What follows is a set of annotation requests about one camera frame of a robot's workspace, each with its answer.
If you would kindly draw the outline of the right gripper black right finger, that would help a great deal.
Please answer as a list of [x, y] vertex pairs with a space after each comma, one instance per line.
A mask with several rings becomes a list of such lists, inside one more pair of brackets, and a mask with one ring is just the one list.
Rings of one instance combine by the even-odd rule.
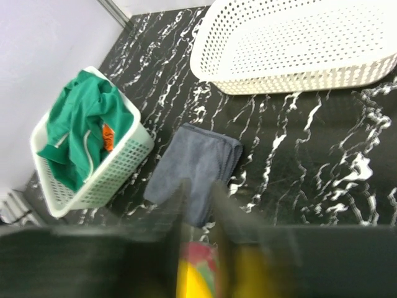
[[395, 297], [396, 229], [268, 224], [211, 186], [222, 297]]

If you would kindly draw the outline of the clear zip top bag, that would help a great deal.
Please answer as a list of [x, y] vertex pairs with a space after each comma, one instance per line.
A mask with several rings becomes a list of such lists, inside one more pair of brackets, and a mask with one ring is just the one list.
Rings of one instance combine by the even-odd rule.
[[179, 259], [177, 297], [273, 297], [261, 252], [241, 246], [235, 254], [235, 282], [222, 286], [226, 272], [219, 267], [218, 251], [202, 242], [188, 242]]

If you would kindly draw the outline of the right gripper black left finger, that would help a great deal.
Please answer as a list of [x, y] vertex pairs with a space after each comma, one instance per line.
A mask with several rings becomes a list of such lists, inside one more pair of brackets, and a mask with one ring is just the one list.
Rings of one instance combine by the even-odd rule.
[[1, 227], [2, 297], [175, 297], [190, 181], [120, 226]]

